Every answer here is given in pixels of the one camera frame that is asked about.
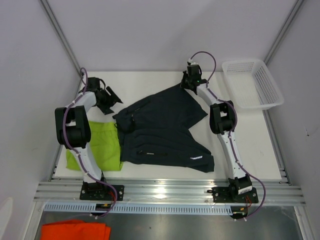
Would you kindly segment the lime green shorts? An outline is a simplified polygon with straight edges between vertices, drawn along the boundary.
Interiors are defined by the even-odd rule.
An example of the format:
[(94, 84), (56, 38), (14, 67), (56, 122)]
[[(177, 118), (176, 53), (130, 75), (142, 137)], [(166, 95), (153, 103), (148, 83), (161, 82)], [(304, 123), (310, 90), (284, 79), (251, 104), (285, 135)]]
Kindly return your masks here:
[(97, 166), (103, 172), (118, 172), (122, 169), (121, 147), (118, 130), (113, 122), (89, 122), (90, 148)]

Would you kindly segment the dark navy shorts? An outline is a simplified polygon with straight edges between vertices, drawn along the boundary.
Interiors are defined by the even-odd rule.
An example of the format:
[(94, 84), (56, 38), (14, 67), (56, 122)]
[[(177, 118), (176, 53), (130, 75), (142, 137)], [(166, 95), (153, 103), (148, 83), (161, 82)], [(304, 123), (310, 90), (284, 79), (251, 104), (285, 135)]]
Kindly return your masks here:
[(213, 172), (211, 151), (189, 131), (206, 116), (200, 104), (179, 85), (133, 103), (113, 116), (121, 161)]

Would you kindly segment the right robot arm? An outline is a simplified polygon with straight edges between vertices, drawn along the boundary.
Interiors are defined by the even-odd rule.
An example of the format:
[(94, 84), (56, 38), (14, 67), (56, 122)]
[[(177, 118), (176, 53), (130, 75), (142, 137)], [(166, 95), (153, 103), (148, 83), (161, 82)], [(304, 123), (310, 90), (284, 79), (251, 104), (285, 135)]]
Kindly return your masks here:
[(244, 170), (236, 144), (238, 117), (233, 102), (219, 99), (210, 90), (208, 81), (202, 78), (200, 65), (192, 60), (187, 62), (180, 86), (193, 91), (209, 106), (210, 130), (218, 137), (228, 165), (228, 196), (234, 202), (241, 201), (253, 186), (250, 175)]

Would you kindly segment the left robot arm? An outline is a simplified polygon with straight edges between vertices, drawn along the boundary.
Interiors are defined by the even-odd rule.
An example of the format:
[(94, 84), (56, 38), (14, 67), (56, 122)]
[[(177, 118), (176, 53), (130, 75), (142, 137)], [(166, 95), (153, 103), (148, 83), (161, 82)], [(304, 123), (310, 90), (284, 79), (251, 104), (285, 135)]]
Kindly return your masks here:
[(102, 184), (103, 171), (94, 160), (90, 147), (92, 134), (87, 113), (92, 107), (97, 107), (104, 115), (113, 114), (111, 107), (117, 103), (121, 104), (122, 101), (110, 86), (106, 86), (98, 77), (90, 77), (68, 106), (54, 110), (57, 141), (75, 157), (82, 171), (83, 181), (95, 183), (90, 192), (97, 200), (105, 199), (109, 188)]

